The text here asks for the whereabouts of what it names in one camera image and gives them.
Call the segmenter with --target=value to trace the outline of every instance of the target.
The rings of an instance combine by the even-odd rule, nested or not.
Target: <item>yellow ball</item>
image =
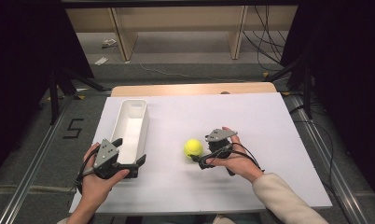
[[[190,156],[199,156],[202,154],[202,145],[201,142],[197,139],[190,139],[185,143],[184,153],[189,158]]]

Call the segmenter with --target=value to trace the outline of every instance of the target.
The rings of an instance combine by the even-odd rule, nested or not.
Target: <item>white plastic bin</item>
[[[118,163],[135,164],[144,155],[149,115],[145,100],[125,100],[121,104],[111,142],[122,138]]]

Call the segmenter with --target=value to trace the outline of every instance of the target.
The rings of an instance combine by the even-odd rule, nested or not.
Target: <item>gray floor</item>
[[[278,33],[271,33],[271,36],[278,44],[283,44],[284,40]],[[139,35],[133,49],[134,55],[127,63],[121,60],[118,48],[101,49],[104,40],[114,38],[112,34],[78,34],[78,37],[88,61],[92,64],[95,80],[107,87],[261,81],[263,73],[274,72],[262,66],[274,70],[280,68],[263,55],[257,57],[257,52],[245,38],[239,60],[232,60],[229,56],[226,33],[143,33]],[[274,56],[269,46],[262,45],[262,48]],[[108,61],[101,66],[94,65],[102,57],[108,58]],[[285,82],[286,78],[274,84],[282,91],[285,90]],[[88,88],[79,82],[76,82],[76,86]],[[73,198],[70,188],[81,164],[81,157],[94,136],[108,92],[83,91],[79,95],[85,96],[83,100],[76,98],[70,104],[67,104],[67,99],[61,100],[61,103],[68,107],[60,120],[58,130],[54,133],[40,169],[34,175],[29,192],[21,207],[17,208],[19,212],[14,217],[14,223],[56,223],[68,216],[68,206]],[[298,94],[285,96],[284,99],[289,110],[301,103],[301,96]],[[0,216],[12,199],[14,190],[23,179],[37,151],[43,148],[42,140],[47,137],[50,122],[48,94],[45,94],[41,105],[42,109],[33,116],[31,125],[21,138],[21,148],[10,153],[0,170]],[[312,98],[312,115],[314,126],[323,140],[321,146],[313,141],[312,133],[308,131],[308,127],[313,125],[299,122],[304,120],[304,113],[298,110],[291,114],[318,175],[329,185],[328,166],[321,159],[320,151],[321,147],[328,150],[333,148],[333,172],[340,172],[353,198],[356,199],[356,204],[366,219],[361,223],[375,223],[375,194],[357,169],[354,160],[346,153],[347,149],[337,130],[315,96]],[[73,126],[81,129],[79,137],[70,139],[68,136],[76,134],[76,131],[68,131],[72,119],[83,120],[76,121],[76,126]],[[338,198],[341,204],[345,202],[341,200],[342,192],[336,191],[334,195],[329,190],[328,194],[334,206],[319,213],[329,223],[347,223],[346,216],[354,220],[351,213],[346,212],[346,216],[343,214],[344,205],[340,207],[336,200]],[[263,212],[260,215],[263,223],[274,223],[268,213]],[[98,216],[96,223],[124,223],[124,220],[124,217]]]

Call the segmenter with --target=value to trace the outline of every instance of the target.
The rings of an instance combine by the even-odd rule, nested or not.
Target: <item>sleeve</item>
[[[276,174],[261,176],[252,188],[260,201],[286,224],[327,223]]]
[[[57,222],[57,224],[66,224],[66,221],[68,220],[68,217],[66,217],[65,219]]]

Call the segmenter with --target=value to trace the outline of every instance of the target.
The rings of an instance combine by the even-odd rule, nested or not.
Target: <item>white table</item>
[[[237,131],[266,173],[282,177],[309,206],[332,205],[279,93],[110,97],[93,142],[110,138],[125,99],[147,101],[146,163],[138,178],[125,179],[112,189],[98,213],[146,216],[265,209],[245,179],[229,176],[223,167],[201,170],[183,154],[188,139],[197,138],[207,147],[204,136],[222,126]],[[79,200],[77,193],[70,212]]]

